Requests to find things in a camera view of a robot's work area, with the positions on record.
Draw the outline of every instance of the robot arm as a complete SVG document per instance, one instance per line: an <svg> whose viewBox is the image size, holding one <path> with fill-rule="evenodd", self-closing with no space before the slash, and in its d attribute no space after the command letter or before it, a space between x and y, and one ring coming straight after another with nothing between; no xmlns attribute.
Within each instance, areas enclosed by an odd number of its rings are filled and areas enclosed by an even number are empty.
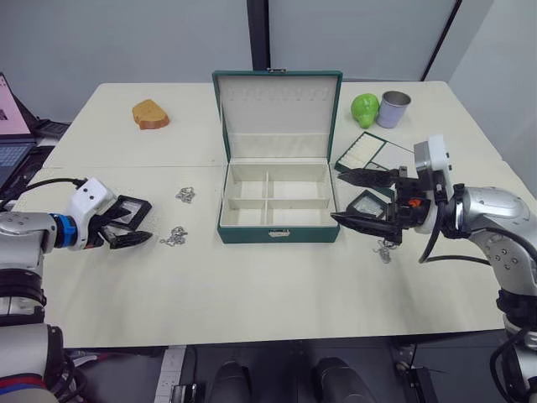
<svg viewBox="0 0 537 403"><path fill-rule="evenodd" d="M394 244L402 242L403 229L431 233L421 263L464 259L490 264L501 288L497 304L509 336L491 357L494 381L506 401L537 401L537 217L508 191L451 186L449 155L441 135L415 145L414 157L419 177L415 179L407 178L404 168L356 169L339 175L355 186L395 185L385 220L349 212L332 216L345 227ZM440 232L446 238L469 239L487 260L454 255L430 258ZM498 380L498 358L507 390Z"/></svg>
<svg viewBox="0 0 537 403"><path fill-rule="evenodd" d="M151 237L132 231L114 238L107 225L131 214L120 205L110 207L114 200L100 181L90 179L71 198L65 215L0 213L0 402L56 401L47 389L61 376L65 355L61 330L44 323L44 255L54 248L99 247L103 239L116 249Z"/></svg>

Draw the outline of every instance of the green jewelry box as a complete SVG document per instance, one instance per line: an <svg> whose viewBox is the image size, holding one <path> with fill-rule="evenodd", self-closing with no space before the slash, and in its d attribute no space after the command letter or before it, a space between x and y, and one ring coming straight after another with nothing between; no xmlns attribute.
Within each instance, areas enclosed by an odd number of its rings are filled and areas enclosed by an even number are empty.
<svg viewBox="0 0 537 403"><path fill-rule="evenodd" d="M215 71L227 173L223 243L329 243L340 71Z"/></svg>

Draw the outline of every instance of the dark floor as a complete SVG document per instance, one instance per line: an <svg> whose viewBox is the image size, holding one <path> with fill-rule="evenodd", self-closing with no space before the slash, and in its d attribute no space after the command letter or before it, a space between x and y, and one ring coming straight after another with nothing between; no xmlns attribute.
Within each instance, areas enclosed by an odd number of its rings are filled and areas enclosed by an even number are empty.
<svg viewBox="0 0 537 403"><path fill-rule="evenodd" d="M482 332L422 343L414 365L431 372L441 403L502 402L488 372L488 358L503 333ZM339 357L354 368L378 403L405 402L402 381L394 370L399 355L389 338L352 338L272 343L196 346L196 382L210 388L218 368L236 360L249 369L253 403L314 403L311 369L324 357ZM87 370L91 403L129 401L153 403L162 356L109 359ZM187 350L181 382L191 382L195 355Z"/></svg>

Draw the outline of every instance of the box clasp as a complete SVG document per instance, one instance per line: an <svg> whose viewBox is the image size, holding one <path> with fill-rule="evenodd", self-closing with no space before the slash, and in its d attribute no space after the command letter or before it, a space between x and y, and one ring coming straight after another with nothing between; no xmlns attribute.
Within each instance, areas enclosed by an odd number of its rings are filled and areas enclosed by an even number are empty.
<svg viewBox="0 0 537 403"><path fill-rule="evenodd" d="M289 229L283 229L279 231L268 231L268 235L271 238L288 237L291 234Z"/></svg>

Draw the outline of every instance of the bread slice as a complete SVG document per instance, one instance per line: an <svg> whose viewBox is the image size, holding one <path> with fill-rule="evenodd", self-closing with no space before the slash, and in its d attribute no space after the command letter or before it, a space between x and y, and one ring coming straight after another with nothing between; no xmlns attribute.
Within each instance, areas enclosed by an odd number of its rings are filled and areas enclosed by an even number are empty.
<svg viewBox="0 0 537 403"><path fill-rule="evenodd" d="M169 118L165 111L152 99L146 99L133 108L134 122L146 128L163 128L168 125Z"/></svg>

